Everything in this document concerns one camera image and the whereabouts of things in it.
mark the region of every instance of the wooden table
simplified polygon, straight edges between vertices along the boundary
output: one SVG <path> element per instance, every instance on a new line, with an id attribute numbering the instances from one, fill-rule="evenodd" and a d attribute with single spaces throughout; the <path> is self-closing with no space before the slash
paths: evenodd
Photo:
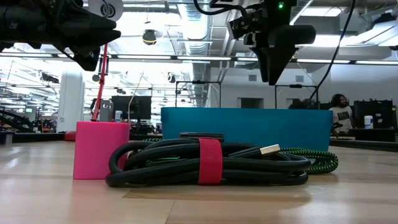
<path id="1" fill-rule="evenodd" d="M 112 189 L 72 180 L 73 149 L 70 142 L 0 147 L 0 223 L 398 223 L 394 152 L 331 147 L 339 168 L 301 186 Z"/>

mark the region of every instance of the computer monitor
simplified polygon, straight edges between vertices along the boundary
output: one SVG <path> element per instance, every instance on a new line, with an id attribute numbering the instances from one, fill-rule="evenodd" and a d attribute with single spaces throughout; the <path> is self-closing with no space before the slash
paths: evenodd
<path id="1" fill-rule="evenodd" d="M 132 96 L 112 96 L 113 118 L 122 111 L 122 119 L 128 119 L 128 107 Z M 135 96 L 130 104 L 130 119 L 151 119 L 152 97 Z"/>

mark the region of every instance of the teal box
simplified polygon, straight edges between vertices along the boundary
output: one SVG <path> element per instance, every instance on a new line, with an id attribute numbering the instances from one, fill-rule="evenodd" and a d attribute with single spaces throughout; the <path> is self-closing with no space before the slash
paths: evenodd
<path id="1" fill-rule="evenodd" d="M 327 151 L 332 124 L 326 110 L 162 108 L 164 139 L 182 132 L 220 133 L 225 142 Z"/>

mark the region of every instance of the usb connector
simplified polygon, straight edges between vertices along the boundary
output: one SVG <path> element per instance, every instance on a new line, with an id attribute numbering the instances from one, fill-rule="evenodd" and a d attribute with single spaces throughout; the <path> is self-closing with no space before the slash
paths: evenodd
<path id="1" fill-rule="evenodd" d="M 268 154 L 279 152 L 280 147 L 278 144 L 276 144 L 273 146 L 262 147 L 262 148 L 260 148 L 260 151 L 261 151 L 262 155 L 268 155 Z"/>

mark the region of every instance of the pink foam block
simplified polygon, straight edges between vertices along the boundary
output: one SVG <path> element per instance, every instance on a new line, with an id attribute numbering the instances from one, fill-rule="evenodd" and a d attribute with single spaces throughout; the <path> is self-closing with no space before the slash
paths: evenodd
<path id="1" fill-rule="evenodd" d="M 74 179 L 105 179 L 111 154 L 129 142 L 130 127 L 124 123 L 77 122 Z M 119 160 L 124 167 L 127 155 Z"/>

